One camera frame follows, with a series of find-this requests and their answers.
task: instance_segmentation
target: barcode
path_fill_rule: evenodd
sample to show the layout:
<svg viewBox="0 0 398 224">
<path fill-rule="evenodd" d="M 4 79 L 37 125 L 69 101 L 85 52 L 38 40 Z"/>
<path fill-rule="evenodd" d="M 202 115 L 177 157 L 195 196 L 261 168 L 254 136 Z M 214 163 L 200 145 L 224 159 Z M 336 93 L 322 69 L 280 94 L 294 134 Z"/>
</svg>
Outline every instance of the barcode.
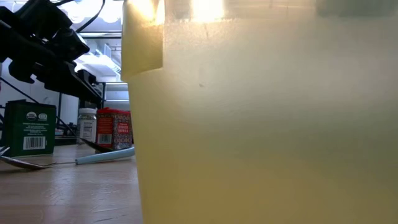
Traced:
<svg viewBox="0 0 398 224">
<path fill-rule="evenodd" d="M 112 134 L 99 134 L 98 144 L 112 144 Z"/>
<path fill-rule="evenodd" d="M 24 137 L 24 150 L 45 149 L 45 137 Z"/>
</svg>

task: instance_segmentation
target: label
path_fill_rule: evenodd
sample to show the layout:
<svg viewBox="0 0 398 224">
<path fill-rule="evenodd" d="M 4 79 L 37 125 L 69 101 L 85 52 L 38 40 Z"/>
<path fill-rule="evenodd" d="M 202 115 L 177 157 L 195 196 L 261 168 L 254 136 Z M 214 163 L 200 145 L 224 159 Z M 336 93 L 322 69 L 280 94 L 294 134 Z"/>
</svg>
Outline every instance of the label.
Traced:
<svg viewBox="0 0 398 224">
<path fill-rule="evenodd" d="M 45 113 L 39 114 L 39 121 L 46 121 L 48 120 L 48 116 Z"/>
<path fill-rule="evenodd" d="M 102 117 L 98 119 L 97 143 L 104 147 L 112 146 L 113 118 Z"/>
<path fill-rule="evenodd" d="M 128 123 L 118 123 L 118 133 L 119 134 L 129 134 L 129 124 Z"/>
<path fill-rule="evenodd" d="M 47 135 L 47 129 L 49 124 L 45 123 L 23 123 L 24 126 L 24 136 L 45 136 Z"/>
<path fill-rule="evenodd" d="M 34 121 L 36 120 L 37 115 L 35 112 L 29 112 L 26 114 L 26 119 L 28 119 L 29 121 Z"/>
<path fill-rule="evenodd" d="M 23 150 L 45 149 L 45 136 L 24 137 Z"/>
<path fill-rule="evenodd" d="M 96 121 L 95 120 L 80 120 L 80 135 L 82 139 L 95 142 Z"/>
</svg>

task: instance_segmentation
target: green box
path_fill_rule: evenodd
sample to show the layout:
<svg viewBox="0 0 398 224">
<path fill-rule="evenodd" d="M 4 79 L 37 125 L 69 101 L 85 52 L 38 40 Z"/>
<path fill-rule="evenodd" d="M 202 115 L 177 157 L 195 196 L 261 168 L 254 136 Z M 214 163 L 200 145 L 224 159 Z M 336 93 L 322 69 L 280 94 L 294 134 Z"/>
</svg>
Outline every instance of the green box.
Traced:
<svg viewBox="0 0 398 224">
<path fill-rule="evenodd" d="M 55 144 L 53 105 L 9 101 L 4 114 L 3 144 L 10 147 L 5 156 L 52 154 Z"/>
</svg>

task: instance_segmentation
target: yellow liquid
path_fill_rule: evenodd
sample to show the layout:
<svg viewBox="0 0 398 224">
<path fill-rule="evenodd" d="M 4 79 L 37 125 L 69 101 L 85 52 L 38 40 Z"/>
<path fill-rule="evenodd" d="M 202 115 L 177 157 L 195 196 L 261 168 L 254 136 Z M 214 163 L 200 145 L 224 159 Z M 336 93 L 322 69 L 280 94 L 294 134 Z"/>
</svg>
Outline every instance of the yellow liquid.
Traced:
<svg viewBox="0 0 398 224">
<path fill-rule="evenodd" d="M 145 224 L 398 222 L 398 17 L 166 9 L 162 68 L 123 36 Z"/>
</svg>

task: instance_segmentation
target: red box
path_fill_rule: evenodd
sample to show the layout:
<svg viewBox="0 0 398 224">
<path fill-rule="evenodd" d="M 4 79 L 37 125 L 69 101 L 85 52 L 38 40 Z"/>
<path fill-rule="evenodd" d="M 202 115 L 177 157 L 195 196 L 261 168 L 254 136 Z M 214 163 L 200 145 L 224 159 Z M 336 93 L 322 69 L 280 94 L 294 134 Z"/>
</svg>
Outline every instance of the red box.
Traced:
<svg viewBox="0 0 398 224">
<path fill-rule="evenodd" d="M 98 110 L 96 143 L 114 150 L 132 147 L 130 111 L 109 108 Z"/>
</svg>

